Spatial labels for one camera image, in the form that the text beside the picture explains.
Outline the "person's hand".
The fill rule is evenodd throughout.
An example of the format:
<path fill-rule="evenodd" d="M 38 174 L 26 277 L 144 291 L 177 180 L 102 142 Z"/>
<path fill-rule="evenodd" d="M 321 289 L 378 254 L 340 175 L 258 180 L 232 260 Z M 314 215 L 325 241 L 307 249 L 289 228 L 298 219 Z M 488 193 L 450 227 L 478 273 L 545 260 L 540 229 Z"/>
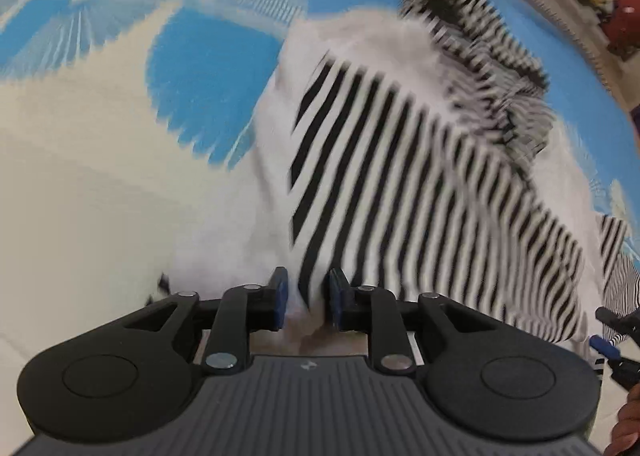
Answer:
<path fill-rule="evenodd" d="M 610 442 L 604 456 L 623 455 L 639 441 L 639 398 L 628 395 L 626 404 L 617 414 L 617 422 L 611 431 Z"/>

